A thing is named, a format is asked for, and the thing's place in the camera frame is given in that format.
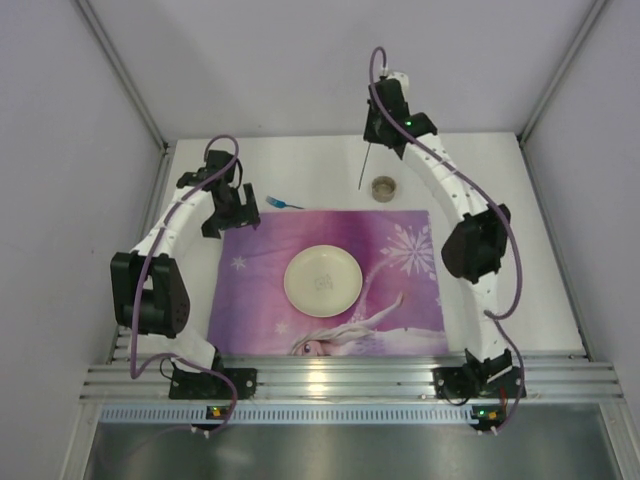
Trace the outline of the cream round plate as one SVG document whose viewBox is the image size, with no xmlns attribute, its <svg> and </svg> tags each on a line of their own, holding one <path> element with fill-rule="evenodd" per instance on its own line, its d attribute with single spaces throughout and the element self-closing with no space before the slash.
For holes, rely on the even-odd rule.
<svg viewBox="0 0 640 480">
<path fill-rule="evenodd" d="M 315 318 L 346 312 L 359 298 L 363 283 L 358 261 L 346 250 L 332 245 L 300 251 L 283 276 L 284 292 L 291 306 Z"/>
</svg>

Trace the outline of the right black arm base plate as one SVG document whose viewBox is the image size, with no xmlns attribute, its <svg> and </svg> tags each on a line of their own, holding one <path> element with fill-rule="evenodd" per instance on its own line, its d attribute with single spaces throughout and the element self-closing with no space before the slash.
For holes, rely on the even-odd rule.
<svg viewBox="0 0 640 480">
<path fill-rule="evenodd" d="M 497 379 L 484 384 L 466 375 L 462 367 L 439 367 L 432 374 L 436 397 L 454 403 L 462 400 L 500 399 L 503 396 L 514 400 L 518 393 L 522 397 L 527 395 L 521 379 L 521 369 L 518 367 L 511 368 Z"/>
</svg>

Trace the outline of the blue plastic fork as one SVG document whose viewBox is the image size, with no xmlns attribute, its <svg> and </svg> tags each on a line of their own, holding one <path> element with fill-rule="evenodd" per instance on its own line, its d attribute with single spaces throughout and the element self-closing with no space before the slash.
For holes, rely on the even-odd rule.
<svg viewBox="0 0 640 480">
<path fill-rule="evenodd" d="M 266 202 L 277 209 L 296 209 L 296 210 L 303 210 L 303 207 L 295 205 L 295 204 L 291 204 L 291 203 L 287 203 L 284 200 L 275 198 L 273 196 L 266 196 L 265 197 Z"/>
</svg>

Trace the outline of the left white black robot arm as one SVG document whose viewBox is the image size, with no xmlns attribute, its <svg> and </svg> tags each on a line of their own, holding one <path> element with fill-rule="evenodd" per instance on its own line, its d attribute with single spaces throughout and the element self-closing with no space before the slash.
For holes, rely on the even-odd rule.
<svg viewBox="0 0 640 480">
<path fill-rule="evenodd" d="M 216 271 L 210 247 L 227 230 L 257 228 L 253 187 L 236 152 L 206 148 L 202 166 L 184 173 L 159 220 L 110 262 L 115 320 L 131 332 L 130 358 L 169 356 L 187 371 L 220 367 L 207 338 Z"/>
</svg>

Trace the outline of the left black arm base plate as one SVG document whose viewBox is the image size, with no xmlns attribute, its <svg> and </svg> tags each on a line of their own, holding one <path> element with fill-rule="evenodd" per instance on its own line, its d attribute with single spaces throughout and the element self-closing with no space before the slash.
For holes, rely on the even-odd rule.
<svg viewBox="0 0 640 480">
<path fill-rule="evenodd" d="M 239 400 L 254 396 L 257 373 L 253 368 L 228 368 L 223 372 L 236 387 Z M 168 396 L 171 400 L 230 400 L 232 391 L 217 377 L 176 369 L 172 374 Z"/>
</svg>

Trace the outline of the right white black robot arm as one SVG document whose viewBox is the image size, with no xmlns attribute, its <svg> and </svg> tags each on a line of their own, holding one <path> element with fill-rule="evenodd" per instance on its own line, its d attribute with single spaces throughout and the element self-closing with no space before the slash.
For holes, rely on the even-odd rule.
<svg viewBox="0 0 640 480">
<path fill-rule="evenodd" d="M 436 199 L 451 227 L 441 258 L 463 292 L 465 361 L 438 369 L 434 379 L 438 398 L 461 405 L 498 393 L 505 386 L 503 375 L 513 368 L 508 345 L 490 317 L 498 309 L 497 280 L 510 212 L 505 205 L 491 208 L 460 178 L 429 117 L 410 112 L 405 87 L 398 74 L 370 85 L 363 138 L 395 152 Z"/>
</svg>

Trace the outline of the small beige cup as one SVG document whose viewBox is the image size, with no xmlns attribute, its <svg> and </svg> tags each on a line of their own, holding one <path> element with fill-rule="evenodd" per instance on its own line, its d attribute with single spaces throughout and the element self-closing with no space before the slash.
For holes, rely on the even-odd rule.
<svg viewBox="0 0 640 480">
<path fill-rule="evenodd" d="M 391 202 L 396 196 L 396 191 L 397 182 L 389 176 L 377 176 L 371 181 L 371 195 L 376 202 Z"/>
</svg>

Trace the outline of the blue plastic spoon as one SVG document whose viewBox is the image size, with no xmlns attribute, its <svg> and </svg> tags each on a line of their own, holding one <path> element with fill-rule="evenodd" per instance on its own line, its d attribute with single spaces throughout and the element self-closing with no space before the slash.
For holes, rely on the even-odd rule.
<svg viewBox="0 0 640 480">
<path fill-rule="evenodd" d="M 367 148 L 364 154 L 364 158 L 362 161 L 362 165 L 361 165 L 361 169 L 360 169 L 360 174 L 359 174 L 359 178 L 358 178 L 358 184 L 357 184 L 357 190 L 361 191 L 362 189 L 362 184 L 363 184 L 363 179 L 364 179 L 364 174 L 367 168 L 367 163 L 368 163 L 368 158 L 369 158 L 369 154 L 370 154 L 370 150 L 371 150 L 371 143 L 367 144 Z"/>
</svg>

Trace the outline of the purple pink printed cloth mat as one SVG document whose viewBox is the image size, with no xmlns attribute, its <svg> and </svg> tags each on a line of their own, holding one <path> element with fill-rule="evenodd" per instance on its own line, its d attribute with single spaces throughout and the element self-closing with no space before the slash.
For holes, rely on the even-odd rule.
<svg viewBox="0 0 640 480">
<path fill-rule="evenodd" d="M 337 314 L 298 310 L 285 271 L 310 247 L 345 250 L 363 284 Z M 230 355 L 430 356 L 449 351 L 425 210 L 268 212 L 224 235 L 209 341 Z"/>
</svg>

